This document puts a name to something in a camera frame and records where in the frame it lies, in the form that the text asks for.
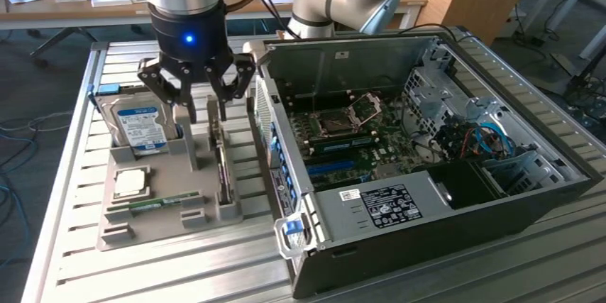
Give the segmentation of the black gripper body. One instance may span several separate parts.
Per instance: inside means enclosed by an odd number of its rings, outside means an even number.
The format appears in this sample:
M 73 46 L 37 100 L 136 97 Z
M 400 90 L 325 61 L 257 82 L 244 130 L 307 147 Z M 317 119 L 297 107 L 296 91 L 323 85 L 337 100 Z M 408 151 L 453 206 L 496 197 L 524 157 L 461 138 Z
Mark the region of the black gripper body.
M 206 65 L 233 62 L 233 53 L 226 42 L 226 5 L 218 0 L 205 11 L 176 14 L 149 5 L 150 24 L 160 48 L 160 63 L 178 62 Z

